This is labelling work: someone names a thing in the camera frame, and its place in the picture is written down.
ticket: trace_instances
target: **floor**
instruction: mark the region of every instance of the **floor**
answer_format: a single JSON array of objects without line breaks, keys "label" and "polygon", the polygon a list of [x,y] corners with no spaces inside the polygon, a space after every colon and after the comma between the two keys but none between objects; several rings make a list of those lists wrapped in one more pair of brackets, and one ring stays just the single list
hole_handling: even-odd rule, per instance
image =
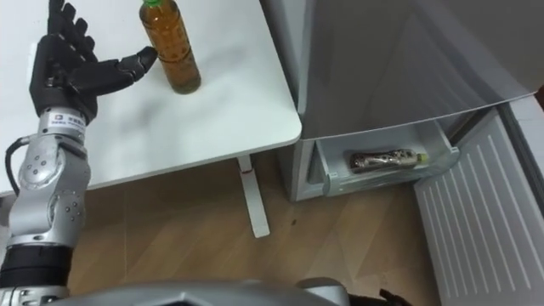
[{"label": "floor", "polygon": [[272,234],[256,240],[234,160],[88,192],[72,294],[128,282],[330,276],[352,293],[380,288],[439,305],[409,185],[286,199],[275,156],[255,156]]}]

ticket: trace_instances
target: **open drawer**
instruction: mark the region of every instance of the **open drawer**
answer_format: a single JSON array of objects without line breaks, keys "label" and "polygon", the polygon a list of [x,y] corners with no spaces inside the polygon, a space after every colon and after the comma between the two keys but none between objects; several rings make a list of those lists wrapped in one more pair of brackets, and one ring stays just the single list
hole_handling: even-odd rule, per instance
[{"label": "open drawer", "polygon": [[[336,196],[357,190],[367,190],[398,184],[442,173],[455,165],[459,150],[452,147],[439,124],[421,122],[402,127],[316,141],[314,171],[323,181],[323,195]],[[425,153],[428,160],[411,169],[389,169],[355,174],[349,169],[346,151],[380,152],[412,149]]]}]

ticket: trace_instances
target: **table top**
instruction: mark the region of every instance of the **table top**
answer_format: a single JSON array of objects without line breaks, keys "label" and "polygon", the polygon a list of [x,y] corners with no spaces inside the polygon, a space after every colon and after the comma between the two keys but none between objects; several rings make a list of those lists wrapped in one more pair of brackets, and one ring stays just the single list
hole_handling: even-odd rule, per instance
[{"label": "table top", "polygon": [[[99,60],[120,59],[150,44],[139,20],[141,2],[71,3],[76,17],[89,24]],[[99,98],[99,114],[85,142],[93,173],[90,189],[273,149],[299,138],[301,123],[259,1],[177,3],[201,71],[201,88],[190,95],[174,93],[157,61],[132,87]],[[47,29],[47,6],[48,1],[0,5],[2,151],[37,131],[28,83],[32,50]],[[15,173],[25,151],[14,155]],[[2,163],[0,196],[10,191]]]}]

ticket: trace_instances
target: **white table leg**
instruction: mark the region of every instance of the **white table leg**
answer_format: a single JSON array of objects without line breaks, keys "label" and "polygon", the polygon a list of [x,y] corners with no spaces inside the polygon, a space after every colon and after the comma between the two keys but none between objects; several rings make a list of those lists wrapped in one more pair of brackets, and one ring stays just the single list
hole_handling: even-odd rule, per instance
[{"label": "white table leg", "polygon": [[241,183],[246,196],[247,211],[249,212],[249,220],[252,223],[253,234],[255,238],[270,235],[269,222],[266,219],[264,211],[263,198],[261,191],[258,189],[257,177],[252,166],[252,161],[249,156],[238,157],[238,165],[240,167]]}]

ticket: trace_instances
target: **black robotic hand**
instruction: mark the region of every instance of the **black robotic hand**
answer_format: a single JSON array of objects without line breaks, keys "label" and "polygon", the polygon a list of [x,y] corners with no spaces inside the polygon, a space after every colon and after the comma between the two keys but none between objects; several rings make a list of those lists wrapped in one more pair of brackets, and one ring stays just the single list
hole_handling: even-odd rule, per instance
[{"label": "black robotic hand", "polygon": [[64,0],[49,0],[48,34],[37,45],[30,92],[40,116],[50,107],[80,111],[89,124],[97,115],[96,97],[124,89],[151,68],[157,53],[145,47],[121,61],[98,62],[94,40],[85,36],[87,22],[74,23],[76,9]]}]

